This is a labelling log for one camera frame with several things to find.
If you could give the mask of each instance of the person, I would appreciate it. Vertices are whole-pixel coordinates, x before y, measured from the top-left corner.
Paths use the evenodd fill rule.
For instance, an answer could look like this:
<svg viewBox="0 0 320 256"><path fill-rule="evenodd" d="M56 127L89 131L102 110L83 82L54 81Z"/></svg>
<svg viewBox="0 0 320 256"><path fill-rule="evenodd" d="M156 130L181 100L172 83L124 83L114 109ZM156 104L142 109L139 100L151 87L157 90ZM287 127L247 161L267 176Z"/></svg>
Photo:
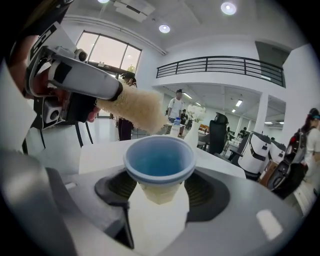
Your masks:
<svg viewBox="0 0 320 256"><path fill-rule="evenodd" d="M320 190L320 115L316 108L312 108L306 117L301 131L306 133L306 152L304 164L308 167L304 181Z"/></svg>
<svg viewBox="0 0 320 256"><path fill-rule="evenodd" d="M181 124L185 125L187 119L188 119L188 115L186 114L186 110L184 109L182 110L182 114L181 114ZM184 126L180 127L179 136L182 136L182 134L184 133L184 129L185 129Z"/></svg>
<svg viewBox="0 0 320 256"><path fill-rule="evenodd" d="M244 127L241 131L240 131L240 137L244 138L244 136L246 136L247 134L247 127Z"/></svg>
<svg viewBox="0 0 320 256"><path fill-rule="evenodd" d="M121 78L124 82L130 87L137 88L137 80L135 78L135 74L128 72L121 75ZM131 140L131 131L134 128L132 122L119 118L118 120L118 133L119 133L119 141L128 141Z"/></svg>
<svg viewBox="0 0 320 256"><path fill-rule="evenodd" d="M181 117L181 111L184 108L184 102L182 101L182 89L179 89L175 93L175 97L170 100L168 106L168 118L171 123L175 121L176 118Z"/></svg>

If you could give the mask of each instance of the balcony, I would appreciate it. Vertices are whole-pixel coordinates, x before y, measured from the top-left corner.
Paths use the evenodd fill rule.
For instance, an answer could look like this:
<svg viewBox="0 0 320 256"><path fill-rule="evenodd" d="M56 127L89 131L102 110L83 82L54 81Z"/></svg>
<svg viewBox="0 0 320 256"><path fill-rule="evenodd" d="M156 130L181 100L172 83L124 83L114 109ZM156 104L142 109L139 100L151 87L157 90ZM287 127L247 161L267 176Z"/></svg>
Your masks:
<svg viewBox="0 0 320 256"><path fill-rule="evenodd" d="M239 56L206 56L180 60L158 67L156 78L200 72L239 74L267 80L283 88L286 87L282 67Z"/></svg>

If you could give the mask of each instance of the window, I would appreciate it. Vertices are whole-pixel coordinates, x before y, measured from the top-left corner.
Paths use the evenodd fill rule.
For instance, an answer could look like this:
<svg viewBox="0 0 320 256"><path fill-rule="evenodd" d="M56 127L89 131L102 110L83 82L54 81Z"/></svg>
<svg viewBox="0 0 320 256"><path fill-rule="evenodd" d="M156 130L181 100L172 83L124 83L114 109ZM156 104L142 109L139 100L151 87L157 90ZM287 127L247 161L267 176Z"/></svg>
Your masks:
<svg viewBox="0 0 320 256"><path fill-rule="evenodd" d="M106 65L135 73L141 50L132 45L101 34L83 32L77 45L83 49L90 62Z"/></svg>

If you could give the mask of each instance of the black grate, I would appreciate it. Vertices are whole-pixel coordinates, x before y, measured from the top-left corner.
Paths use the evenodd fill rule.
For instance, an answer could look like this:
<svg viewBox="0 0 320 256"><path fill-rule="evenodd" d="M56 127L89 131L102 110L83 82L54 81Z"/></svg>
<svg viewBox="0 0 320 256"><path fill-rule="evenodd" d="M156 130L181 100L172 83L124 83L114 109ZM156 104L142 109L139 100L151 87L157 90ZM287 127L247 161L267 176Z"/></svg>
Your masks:
<svg viewBox="0 0 320 256"><path fill-rule="evenodd" d="M108 188L111 192L128 200L136 185L137 182L123 171L110 180ZM213 196L212 186L197 174L192 174L185 181L184 187L189 197L190 207L203 205Z"/></svg>

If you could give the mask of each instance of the blue cup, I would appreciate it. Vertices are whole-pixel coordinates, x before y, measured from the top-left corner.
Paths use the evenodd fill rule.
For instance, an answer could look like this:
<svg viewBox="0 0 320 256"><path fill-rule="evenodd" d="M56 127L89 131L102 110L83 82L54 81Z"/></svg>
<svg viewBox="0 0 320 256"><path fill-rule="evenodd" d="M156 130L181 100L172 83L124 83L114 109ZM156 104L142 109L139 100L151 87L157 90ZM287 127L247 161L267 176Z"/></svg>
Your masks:
<svg viewBox="0 0 320 256"><path fill-rule="evenodd" d="M196 156L180 138L153 135L133 143L123 156L128 174L153 187L179 184L194 171Z"/></svg>

